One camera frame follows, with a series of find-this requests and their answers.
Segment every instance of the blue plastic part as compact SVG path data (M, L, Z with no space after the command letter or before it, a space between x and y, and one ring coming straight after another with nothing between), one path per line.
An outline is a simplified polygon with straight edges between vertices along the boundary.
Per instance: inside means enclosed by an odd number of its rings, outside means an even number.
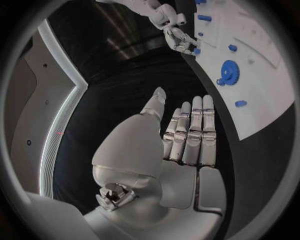
M236 101L236 102L235 102L235 106L236 106L237 108L243 107L243 106L245 106L245 105L247 105L247 102L244 101L244 100Z
M197 55L197 54L200 54L200 52L201 52L201 50L199 48L196 48L196 47L194 48L194 54Z
M238 64L232 60L226 60L221 69L222 78L218 79L216 83L220 86L234 85L240 78L240 69Z
M235 45L232 45L232 44L230 44L230 45L228 46L228 48L229 48L229 50L231 50L231 51L233 51L233 52L236 52L236 51L238 50L238 47L235 46Z
M206 0L195 0L196 4L206 4Z
M198 19L199 20L203 20L203 21L208 21L208 22L212 21L212 17L211 16L205 16L205 15L198 15Z

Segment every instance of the robotic hand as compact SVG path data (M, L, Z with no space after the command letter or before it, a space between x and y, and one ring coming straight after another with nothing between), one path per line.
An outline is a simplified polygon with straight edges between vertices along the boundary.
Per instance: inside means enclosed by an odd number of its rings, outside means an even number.
M213 99L196 96L192 107L184 102L162 140L165 100L158 87L140 114L120 123L93 156L99 207L85 218L100 237L204 240L222 223L226 191L214 168Z
M157 29L163 30L165 40L172 50L196 55L189 48L190 45L198 47L197 41L175 27L186 24L186 17L183 13L177 14L171 5L161 5L157 0L96 0L96 2L122 4L137 14L149 17Z

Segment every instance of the blue gear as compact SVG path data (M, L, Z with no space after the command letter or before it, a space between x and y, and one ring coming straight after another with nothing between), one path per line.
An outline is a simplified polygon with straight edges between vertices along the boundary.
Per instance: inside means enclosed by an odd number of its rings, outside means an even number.
M226 60L221 69L222 78L218 79L216 83L220 86L234 85L238 82L240 77L240 69L235 61Z

